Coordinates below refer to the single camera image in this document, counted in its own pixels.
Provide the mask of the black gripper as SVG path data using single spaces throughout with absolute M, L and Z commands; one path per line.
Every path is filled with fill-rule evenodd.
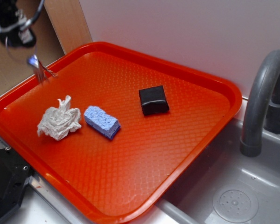
M 11 48 L 32 48 L 36 36 L 31 29 L 37 21 L 37 12 L 27 18 L 15 0 L 0 0 L 0 42 Z

